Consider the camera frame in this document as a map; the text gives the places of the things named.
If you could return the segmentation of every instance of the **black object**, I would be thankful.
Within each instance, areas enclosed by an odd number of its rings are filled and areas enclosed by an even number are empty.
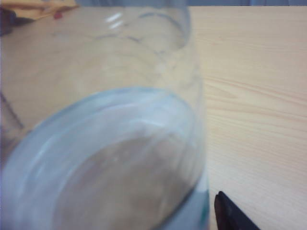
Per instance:
[[[222,191],[215,196],[218,230],[260,230]]]

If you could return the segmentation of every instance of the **wooden table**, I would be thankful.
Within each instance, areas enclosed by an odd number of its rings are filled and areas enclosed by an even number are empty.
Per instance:
[[[205,79],[211,200],[223,190],[263,230],[305,229],[307,7],[192,7],[190,10]],[[58,109],[55,103],[52,110],[40,106],[27,114],[23,104],[39,100],[40,92],[46,92],[42,101],[63,99],[49,92],[45,85],[30,87],[33,90],[26,92],[16,87],[38,84],[40,74],[52,72],[52,63],[55,66],[65,63],[65,56],[51,59],[59,47],[46,47],[42,41],[67,40],[69,53],[72,45],[69,36],[75,29],[71,25],[82,24],[67,23],[67,32],[63,34],[50,32],[57,23],[60,24],[52,18],[42,19],[16,28],[10,37],[3,37],[2,58],[10,67],[5,69],[2,63],[2,93],[7,100],[2,105],[11,103],[16,118],[23,116],[23,121],[22,124],[17,119],[2,122],[17,130],[33,125],[33,115],[44,117]],[[75,44],[92,39],[86,36],[87,29],[84,27],[82,36],[73,34]],[[41,49],[50,55],[43,57]],[[70,100],[69,93],[64,99]],[[212,204],[211,207],[211,230],[215,230]]]

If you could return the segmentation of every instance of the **glass jar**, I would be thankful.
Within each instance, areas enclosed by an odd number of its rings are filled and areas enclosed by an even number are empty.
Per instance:
[[[3,37],[10,230],[203,230],[202,77],[183,0],[80,0]]]

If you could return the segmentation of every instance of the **tabletop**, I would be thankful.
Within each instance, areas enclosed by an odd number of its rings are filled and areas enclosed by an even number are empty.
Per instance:
[[[223,190],[261,229],[305,229],[307,7],[191,7],[190,12],[204,77],[211,202]],[[45,69],[51,68],[54,60],[35,56],[38,51],[33,47],[54,54],[57,47],[45,47],[31,37],[34,31],[40,39],[57,39],[57,34],[44,35],[48,27],[40,28],[38,33],[36,28],[43,22],[37,21],[30,29],[16,28],[23,30],[23,37],[3,37],[3,43],[12,43],[16,51],[14,59],[6,53],[3,60],[20,61],[21,66],[1,73],[2,83],[30,85],[39,82],[41,74],[48,74]],[[67,39],[68,49],[72,31],[68,28],[66,34],[61,34],[62,40]],[[76,36],[74,42],[81,43],[82,39],[88,37]],[[64,58],[56,60],[57,64]],[[33,61],[38,64],[31,68],[29,62]],[[35,78],[28,84],[22,78],[8,80],[5,76],[17,73],[35,74]],[[2,104],[13,102],[15,115],[23,114],[25,123],[33,125],[31,115],[24,113],[23,100],[34,100],[39,90],[48,88],[24,92],[15,86],[4,89],[7,91],[2,91]],[[49,98],[57,100],[53,92],[48,93]],[[11,113],[10,109],[2,113]],[[49,108],[33,109],[41,112]],[[211,208],[211,229],[215,230],[212,203]]]

